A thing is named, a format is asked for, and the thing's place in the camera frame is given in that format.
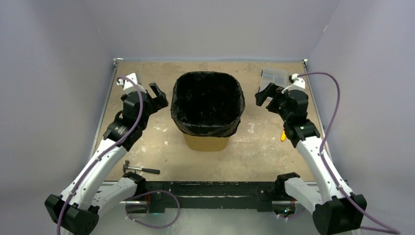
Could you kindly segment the black plastic trash bag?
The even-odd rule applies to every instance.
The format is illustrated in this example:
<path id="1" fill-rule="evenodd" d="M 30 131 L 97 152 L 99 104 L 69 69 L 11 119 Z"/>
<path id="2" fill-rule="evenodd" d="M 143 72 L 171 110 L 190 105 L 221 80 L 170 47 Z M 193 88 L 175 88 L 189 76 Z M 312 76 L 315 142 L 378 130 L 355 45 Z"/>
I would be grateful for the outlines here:
<path id="1" fill-rule="evenodd" d="M 191 71 L 173 87 L 171 118 L 187 135 L 225 138 L 234 135 L 245 109 L 239 81 L 217 71 Z"/>

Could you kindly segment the yellow plastic trash bin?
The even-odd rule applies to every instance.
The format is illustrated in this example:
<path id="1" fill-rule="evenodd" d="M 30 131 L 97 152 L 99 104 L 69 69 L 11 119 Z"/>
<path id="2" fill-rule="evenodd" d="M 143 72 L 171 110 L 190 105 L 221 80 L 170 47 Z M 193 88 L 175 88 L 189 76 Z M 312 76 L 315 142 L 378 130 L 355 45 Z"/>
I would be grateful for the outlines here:
<path id="1" fill-rule="evenodd" d="M 195 151 L 218 152 L 224 150 L 230 137 L 191 136 L 183 134 L 187 146 Z"/>

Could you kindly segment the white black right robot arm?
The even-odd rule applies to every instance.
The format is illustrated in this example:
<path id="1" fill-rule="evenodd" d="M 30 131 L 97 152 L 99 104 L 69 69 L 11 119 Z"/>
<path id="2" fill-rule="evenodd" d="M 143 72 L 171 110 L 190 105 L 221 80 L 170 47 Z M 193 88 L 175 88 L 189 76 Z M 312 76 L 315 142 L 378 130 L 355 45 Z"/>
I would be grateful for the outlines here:
<path id="1" fill-rule="evenodd" d="M 308 95 L 301 90 L 284 91 L 270 83 L 255 94 L 257 106 L 271 98 L 266 109 L 283 120 L 287 139 L 308 165 L 318 189 L 312 189 L 296 173 L 278 175 L 269 191 L 280 199 L 292 197 L 312 214 L 313 223 L 322 235 L 334 235 L 361 227 L 367 202 L 355 194 L 335 169 L 315 124 L 308 119 Z"/>

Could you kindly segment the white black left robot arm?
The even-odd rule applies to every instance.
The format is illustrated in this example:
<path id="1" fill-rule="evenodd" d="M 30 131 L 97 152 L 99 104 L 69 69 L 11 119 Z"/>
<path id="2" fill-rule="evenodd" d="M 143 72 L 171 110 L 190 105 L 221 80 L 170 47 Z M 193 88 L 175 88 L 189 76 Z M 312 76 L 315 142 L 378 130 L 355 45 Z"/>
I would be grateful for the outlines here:
<path id="1" fill-rule="evenodd" d="M 157 84 L 149 86 L 155 98 L 140 84 L 123 84 L 123 109 L 107 127 L 94 155 L 60 195 L 51 194 L 46 199 L 45 207 L 57 225 L 58 235 L 89 235 L 99 219 L 121 201 L 130 197 L 140 200 L 145 196 L 145 179 L 136 173 L 125 174 L 103 191 L 99 188 L 142 136 L 150 115 L 168 106 L 166 95 Z"/>

